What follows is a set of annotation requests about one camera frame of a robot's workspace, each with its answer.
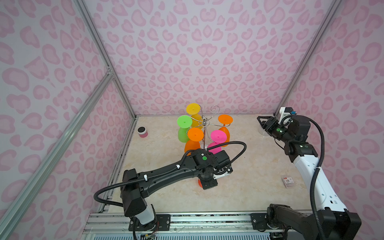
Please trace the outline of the yellow plastic wine glass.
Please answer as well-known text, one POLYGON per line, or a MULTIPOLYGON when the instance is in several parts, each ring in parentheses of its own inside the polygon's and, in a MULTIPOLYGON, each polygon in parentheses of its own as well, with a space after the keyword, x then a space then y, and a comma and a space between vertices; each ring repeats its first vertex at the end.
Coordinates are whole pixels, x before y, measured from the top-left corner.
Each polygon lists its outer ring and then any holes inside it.
POLYGON ((192 119, 191 128, 203 128, 203 118, 200 115, 201 106, 196 103, 189 104, 186 108, 188 115, 190 115, 192 119))

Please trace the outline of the orange wine glass front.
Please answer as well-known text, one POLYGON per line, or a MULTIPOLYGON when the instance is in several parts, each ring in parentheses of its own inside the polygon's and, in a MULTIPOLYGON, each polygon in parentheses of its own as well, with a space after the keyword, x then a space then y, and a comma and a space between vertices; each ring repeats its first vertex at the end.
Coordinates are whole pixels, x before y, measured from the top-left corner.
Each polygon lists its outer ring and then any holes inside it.
POLYGON ((197 150, 201 148, 200 141, 204 138, 204 133, 199 128, 191 128, 187 132, 189 140, 185 145, 185 152, 189 150, 197 150))

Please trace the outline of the green plastic wine glass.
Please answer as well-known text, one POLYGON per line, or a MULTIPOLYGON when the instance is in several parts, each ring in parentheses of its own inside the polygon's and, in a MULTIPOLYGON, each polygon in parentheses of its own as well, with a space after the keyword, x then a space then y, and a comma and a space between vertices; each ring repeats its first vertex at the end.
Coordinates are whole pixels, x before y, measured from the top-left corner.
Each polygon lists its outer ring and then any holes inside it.
POLYGON ((192 126, 192 123, 193 120, 187 115, 180 116, 177 119, 177 124, 179 126, 178 139, 180 142, 187 143, 189 141, 188 130, 192 126))

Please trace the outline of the pink plastic wine glass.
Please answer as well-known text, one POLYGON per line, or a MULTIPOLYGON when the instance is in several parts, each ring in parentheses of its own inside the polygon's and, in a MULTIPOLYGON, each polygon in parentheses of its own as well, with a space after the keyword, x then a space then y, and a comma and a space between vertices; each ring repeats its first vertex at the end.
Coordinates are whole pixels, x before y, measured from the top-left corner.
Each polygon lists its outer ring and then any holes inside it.
MULTIPOLYGON (((211 140, 213 141, 208 145, 208 148, 217 146, 218 144, 225 143, 227 141, 227 135, 221 130, 215 130, 211 132, 211 140)), ((212 154, 216 154, 222 151, 222 147, 217 147, 215 149, 209 150, 212 154)))

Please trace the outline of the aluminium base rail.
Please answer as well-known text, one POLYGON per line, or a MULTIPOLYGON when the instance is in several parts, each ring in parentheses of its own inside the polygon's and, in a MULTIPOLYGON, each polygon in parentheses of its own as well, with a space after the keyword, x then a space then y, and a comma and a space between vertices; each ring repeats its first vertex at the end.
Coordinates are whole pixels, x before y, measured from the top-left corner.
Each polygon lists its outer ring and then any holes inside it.
POLYGON ((118 213, 91 214, 82 240, 302 240, 285 227, 270 228, 265 211, 160 213, 159 227, 145 231, 118 213))

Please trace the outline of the orange wine glass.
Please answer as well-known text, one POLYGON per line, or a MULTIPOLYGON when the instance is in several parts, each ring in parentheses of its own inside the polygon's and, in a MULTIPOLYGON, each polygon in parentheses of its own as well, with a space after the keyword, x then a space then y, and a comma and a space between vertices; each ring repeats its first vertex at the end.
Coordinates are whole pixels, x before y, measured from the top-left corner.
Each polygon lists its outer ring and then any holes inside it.
POLYGON ((189 150, 197 150, 201 148, 200 141, 204 138, 204 133, 199 128, 191 128, 187 132, 189 140, 185 145, 185 152, 189 150))
POLYGON ((233 118, 229 115, 220 115, 218 117, 218 120, 219 122, 223 125, 221 128, 220 128, 220 131, 224 132, 227 136, 227 139, 226 139, 226 143, 230 141, 230 132, 228 130, 228 127, 231 125, 231 123, 233 122, 233 118))

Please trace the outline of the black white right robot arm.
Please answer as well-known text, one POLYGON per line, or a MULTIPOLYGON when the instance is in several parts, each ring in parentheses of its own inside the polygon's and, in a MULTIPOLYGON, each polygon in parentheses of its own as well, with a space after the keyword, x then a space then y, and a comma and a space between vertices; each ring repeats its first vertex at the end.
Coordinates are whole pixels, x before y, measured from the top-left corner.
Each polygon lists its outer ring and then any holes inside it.
POLYGON ((283 142, 285 155, 301 174, 310 195, 312 213, 305 215, 287 205, 270 204, 266 222, 271 228, 287 227, 306 240, 353 240, 362 220, 340 200, 322 165, 325 136, 314 120, 301 115, 257 118, 261 128, 283 142))

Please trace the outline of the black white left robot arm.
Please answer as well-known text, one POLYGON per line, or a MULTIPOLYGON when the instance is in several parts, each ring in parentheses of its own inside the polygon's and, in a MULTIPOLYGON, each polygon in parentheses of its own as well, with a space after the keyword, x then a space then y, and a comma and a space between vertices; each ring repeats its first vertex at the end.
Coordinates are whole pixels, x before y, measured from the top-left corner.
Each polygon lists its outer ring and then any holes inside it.
POLYGON ((225 151, 213 154, 203 149, 185 153, 180 161, 160 169, 141 173, 135 169, 126 170, 122 182, 131 183, 121 187, 124 215, 138 217, 141 224, 146 225, 156 217, 145 198, 156 191, 190 178, 198 178, 203 190, 208 190, 218 185, 219 176, 231 172, 231 160, 225 151))

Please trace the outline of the small pink black jar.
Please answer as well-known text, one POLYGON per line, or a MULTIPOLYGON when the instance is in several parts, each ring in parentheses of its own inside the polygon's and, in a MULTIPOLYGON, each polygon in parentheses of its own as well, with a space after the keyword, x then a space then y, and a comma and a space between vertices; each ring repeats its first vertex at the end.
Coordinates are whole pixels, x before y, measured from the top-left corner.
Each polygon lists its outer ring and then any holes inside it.
POLYGON ((141 138, 146 138, 148 136, 148 131, 145 127, 139 127, 137 129, 137 132, 141 138))

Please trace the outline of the small clear red packet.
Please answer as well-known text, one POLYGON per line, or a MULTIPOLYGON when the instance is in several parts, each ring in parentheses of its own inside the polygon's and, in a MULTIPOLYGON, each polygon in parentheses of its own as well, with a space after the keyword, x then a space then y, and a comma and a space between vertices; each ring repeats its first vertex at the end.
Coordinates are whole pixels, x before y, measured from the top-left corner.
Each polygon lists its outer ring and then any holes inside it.
POLYGON ((287 176, 287 175, 282 176, 282 182, 283 182, 285 188, 287 188, 287 189, 294 188, 296 185, 293 178, 291 176, 287 176))

